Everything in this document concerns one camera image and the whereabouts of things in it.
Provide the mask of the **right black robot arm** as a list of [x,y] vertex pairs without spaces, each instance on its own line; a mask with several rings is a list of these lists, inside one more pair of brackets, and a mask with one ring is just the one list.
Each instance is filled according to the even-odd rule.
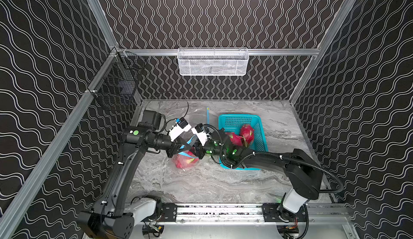
[[202,158],[208,154],[217,156],[219,163],[228,169],[261,169],[284,173],[291,189],[283,196],[277,211],[280,214],[296,214],[321,193],[323,173],[319,166],[304,151],[295,149],[291,153],[271,153],[233,144],[224,130],[196,135],[194,155]]

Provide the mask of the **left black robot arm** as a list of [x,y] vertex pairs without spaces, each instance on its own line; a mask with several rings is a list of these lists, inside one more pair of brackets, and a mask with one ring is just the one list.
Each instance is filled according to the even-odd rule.
[[127,127],[120,141],[118,162],[101,195],[89,210],[80,212],[77,225],[91,239],[128,239],[134,226],[142,221],[159,220],[162,203],[159,198],[141,198],[126,207],[126,198],[134,174],[145,154],[164,150],[171,158],[185,149],[182,140],[163,134],[166,122],[156,111],[145,110],[137,126]]

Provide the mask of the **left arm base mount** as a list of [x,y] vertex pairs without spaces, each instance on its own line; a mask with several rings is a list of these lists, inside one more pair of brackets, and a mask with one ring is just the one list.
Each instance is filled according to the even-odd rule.
[[177,216],[178,206],[173,203],[159,203],[157,204],[154,214],[148,219],[159,222],[175,222]]

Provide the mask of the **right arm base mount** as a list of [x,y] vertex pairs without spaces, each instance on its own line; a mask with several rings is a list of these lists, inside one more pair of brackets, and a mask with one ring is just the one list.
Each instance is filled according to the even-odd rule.
[[307,212],[303,206],[300,207],[297,213],[292,213],[285,210],[280,203],[263,204],[261,209],[265,222],[305,222],[306,218],[308,217]]

